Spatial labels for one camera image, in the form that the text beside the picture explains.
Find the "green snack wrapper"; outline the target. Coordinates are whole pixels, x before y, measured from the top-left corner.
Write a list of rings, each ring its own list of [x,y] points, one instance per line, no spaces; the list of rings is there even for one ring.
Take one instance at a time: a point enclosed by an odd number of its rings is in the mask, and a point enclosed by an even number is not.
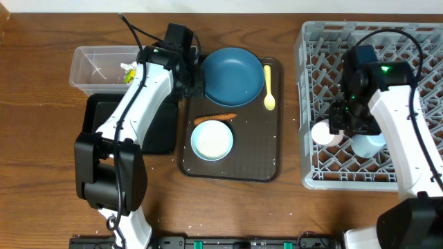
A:
[[[128,71],[126,72],[126,74],[125,74],[124,82],[125,82],[126,84],[131,84],[131,83],[133,82],[135,76],[136,76],[136,70],[135,70],[135,69],[130,69],[130,70],[128,70]]]

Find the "light blue rice bowl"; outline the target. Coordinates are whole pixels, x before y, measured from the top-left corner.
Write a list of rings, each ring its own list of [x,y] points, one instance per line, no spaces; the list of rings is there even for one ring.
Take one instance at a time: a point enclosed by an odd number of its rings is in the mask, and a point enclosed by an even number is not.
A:
[[[193,152],[206,161],[217,161],[226,157],[233,148],[233,143],[234,137],[230,128],[216,120],[198,124],[190,137]]]

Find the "pink cup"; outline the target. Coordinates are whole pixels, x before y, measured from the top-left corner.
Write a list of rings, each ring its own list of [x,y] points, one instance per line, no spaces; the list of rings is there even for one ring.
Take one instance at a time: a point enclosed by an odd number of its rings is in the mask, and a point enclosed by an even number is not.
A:
[[[337,146],[344,138],[343,130],[340,130],[338,134],[332,134],[329,132],[329,120],[324,119],[317,122],[311,128],[312,140],[319,145],[326,147]]]

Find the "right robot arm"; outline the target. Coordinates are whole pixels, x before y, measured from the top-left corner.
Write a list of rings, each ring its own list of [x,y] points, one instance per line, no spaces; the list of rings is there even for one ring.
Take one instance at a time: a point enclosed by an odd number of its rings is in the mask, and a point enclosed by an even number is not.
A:
[[[400,202],[375,225],[348,230],[344,248],[441,248],[442,157],[419,102],[408,62],[380,62],[372,46],[342,56],[343,100],[329,108],[329,130],[382,134],[395,168]]]

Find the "light blue cup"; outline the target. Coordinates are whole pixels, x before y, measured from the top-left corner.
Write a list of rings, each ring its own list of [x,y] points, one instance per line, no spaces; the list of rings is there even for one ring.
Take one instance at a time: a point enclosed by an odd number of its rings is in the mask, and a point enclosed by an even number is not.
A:
[[[382,133],[376,136],[356,134],[352,136],[351,148],[353,152],[362,158],[371,158],[386,145]]]

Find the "white tissue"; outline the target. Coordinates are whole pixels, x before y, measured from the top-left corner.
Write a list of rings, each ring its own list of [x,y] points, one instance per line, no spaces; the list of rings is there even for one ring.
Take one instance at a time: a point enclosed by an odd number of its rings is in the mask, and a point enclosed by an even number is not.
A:
[[[124,64],[124,63],[120,64],[121,69],[123,69],[126,73],[130,71],[135,71],[137,66],[138,66],[137,62],[132,62],[131,64]]]

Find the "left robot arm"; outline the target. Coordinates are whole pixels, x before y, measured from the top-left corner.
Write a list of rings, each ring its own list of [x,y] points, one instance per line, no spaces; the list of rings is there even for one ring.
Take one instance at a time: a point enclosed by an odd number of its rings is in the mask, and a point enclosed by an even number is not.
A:
[[[114,112],[75,141],[77,195],[106,218],[116,237],[113,248],[147,248],[150,242],[152,228],[142,209],[147,189],[142,146],[167,97],[204,95],[200,48],[193,40],[191,29],[170,23],[164,39],[139,46],[134,79]]]

